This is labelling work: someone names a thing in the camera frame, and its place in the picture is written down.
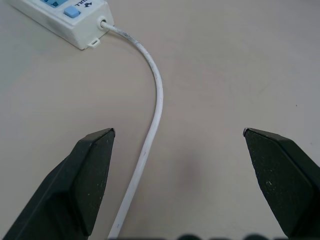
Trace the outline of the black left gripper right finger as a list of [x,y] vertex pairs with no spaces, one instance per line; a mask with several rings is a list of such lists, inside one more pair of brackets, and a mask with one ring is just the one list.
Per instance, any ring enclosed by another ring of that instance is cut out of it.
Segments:
[[245,128],[258,185],[284,234],[320,240],[320,166],[293,140]]

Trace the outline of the white power strip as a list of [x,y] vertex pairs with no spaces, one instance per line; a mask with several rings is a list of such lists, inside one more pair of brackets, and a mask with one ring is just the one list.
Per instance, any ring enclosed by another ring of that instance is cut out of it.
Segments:
[[6,2],[80,50],[96,48],[114,25],[107,0],[6,0]]

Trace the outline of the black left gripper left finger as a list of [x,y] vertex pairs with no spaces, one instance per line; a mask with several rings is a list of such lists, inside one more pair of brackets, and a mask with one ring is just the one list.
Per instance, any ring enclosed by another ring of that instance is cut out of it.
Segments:
[[115,135],[107,128],[80,139],[2,240],[88,240],[105,194]]

